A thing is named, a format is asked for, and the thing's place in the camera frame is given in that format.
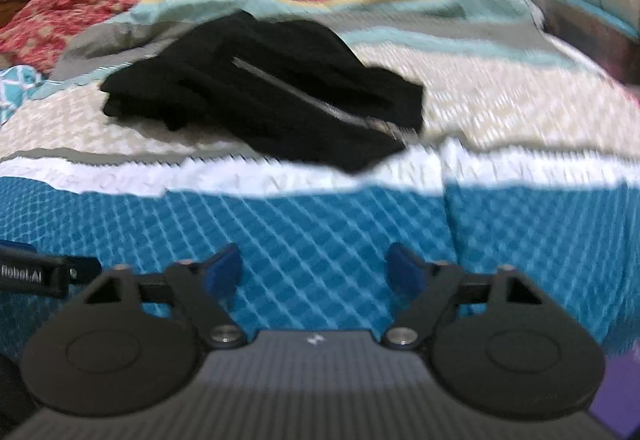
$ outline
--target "white fabric stripe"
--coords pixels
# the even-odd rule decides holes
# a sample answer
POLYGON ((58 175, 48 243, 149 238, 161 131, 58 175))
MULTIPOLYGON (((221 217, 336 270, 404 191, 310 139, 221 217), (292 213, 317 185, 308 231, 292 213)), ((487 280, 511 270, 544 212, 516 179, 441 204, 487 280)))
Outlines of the white fabric stripe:
POLYGON ((597 189, 626 183, 640 187, 640 163, 595 152, 554 154, 512 147, 474 154, 458 141, 448 141, 440 156, 444 179, 462 186, 597 189))
POLYGON ((444 181, 462 186, 597 189, 621 184, 640 188, 640 163, 595 152, 555 154, 519 147, 475 154, 449 140, 439 152, 414 146, 371 171, 355 176, 328 166, 244 160, 187 159, 177 165, 91 166, 61 158, 15 158, 0 163, 0 177, 45 182, 74 193, 158 197, 167 191, 194 191, 245 197, 348 192, 365 186, 441 195, 444 181))
POLYGON ((74 193, 141 197, 158 197, 166 191, 277 197, 353 191, 369 185, 424 195, 442 194, 440 159, 435 151, 421 146, 407 149, 356 176, 328 166, 227 157, 208 162, 188 159, 180 166, 91 166, 61 158, 15 158, 0 163, 0 177, 38 180, 74 193))

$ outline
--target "bedspread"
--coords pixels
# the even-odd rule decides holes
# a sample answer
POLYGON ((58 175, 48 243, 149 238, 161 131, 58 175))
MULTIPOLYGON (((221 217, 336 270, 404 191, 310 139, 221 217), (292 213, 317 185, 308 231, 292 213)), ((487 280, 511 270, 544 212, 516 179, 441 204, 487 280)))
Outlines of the bedspread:
POLYGON ((50 72, 69 40, 85 28, 116 16, 139 0, 33 0, 0 30, 0 53, 50 72))
POLYGON ((0 126, 16 112, 44 82, 35 68, 25 65, 0 70, 0 126))
MULTIPOLYGON (((609 352, 640 334, 638 104, 558 51, 524 2, 145 0, 88 35, 61 60, 88 73, 49 83, 0 129, 0 238, 136 272, 236 242, 244 276, 227 308, 249 334, 379 333, 403 305, 384 279, 395 241, 473 272, 522 269, 609 352), (348 176, 222 129, 102 113, 115 67, 239 8, 324 22, 366 64, 422 83, 423 134, 348 176)), ((59 304, 0 295, 3 351, 59 304)))

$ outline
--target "zipper pocket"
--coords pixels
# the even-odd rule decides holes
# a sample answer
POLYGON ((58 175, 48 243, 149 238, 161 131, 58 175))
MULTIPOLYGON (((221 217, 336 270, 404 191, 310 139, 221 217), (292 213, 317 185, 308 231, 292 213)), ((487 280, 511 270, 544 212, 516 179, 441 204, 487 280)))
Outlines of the zipper pocket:
POLYGON ((384 133, 395 140, 401 140, 405 144, 414 144, 419 141, 418 134, 415 130, 403 129, 392 122, 385 122, 384 120, 373 118, 371 116, 362 117, 351 115, 351 113, 345 112, 340 108, 336 108, 334 105, 329 104, 328 102, 318 100, 315 97, 306 94, 302 90, 296 88, 295 86, 292 86, 292 84, 286 83, 285 81, 271 75, 268 72, 265 72, 261 68, 255 67, 251 63, 248 63, 247 61, 244 61, 238 57, 234 57, 232 59, 232 63, 237 68, 240 68, 245 72, 249 72, 251 75, 258 77, 259 79, 271 84, 272 86, 276 86, 277 88, 299 98, 307 104, 310 104, 311 106, 323 111, 327 115, 330 115, 337 120, 340 120, 341 122, 344 122, 345 124, 351 124, 352 126, 357 126, 359 128, 366 128, 368 130, 374 130, 379 133, 384 133))

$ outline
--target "black clothing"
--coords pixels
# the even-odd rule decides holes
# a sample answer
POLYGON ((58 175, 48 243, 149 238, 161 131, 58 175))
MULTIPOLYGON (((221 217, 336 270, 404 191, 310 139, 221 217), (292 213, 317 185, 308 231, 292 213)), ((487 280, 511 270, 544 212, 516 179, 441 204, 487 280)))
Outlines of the black clothing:
POLYGON ((195 28, 102 90, 106 115, 156 118, 171 130, 206 116, 258 152, 348 172, 404 149, 380 121, 422 128, 422 86, 365 67, 319 23, 246 12, 195 28))

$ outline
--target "purple object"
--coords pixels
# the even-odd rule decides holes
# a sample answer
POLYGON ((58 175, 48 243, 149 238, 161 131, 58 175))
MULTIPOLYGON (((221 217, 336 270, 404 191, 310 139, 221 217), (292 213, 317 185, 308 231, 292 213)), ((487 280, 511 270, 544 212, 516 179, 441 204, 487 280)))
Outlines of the purple object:
POLYGON ((640 339, 622 357, 607 357, 591 414, 622 439, 640 427, 640 339))

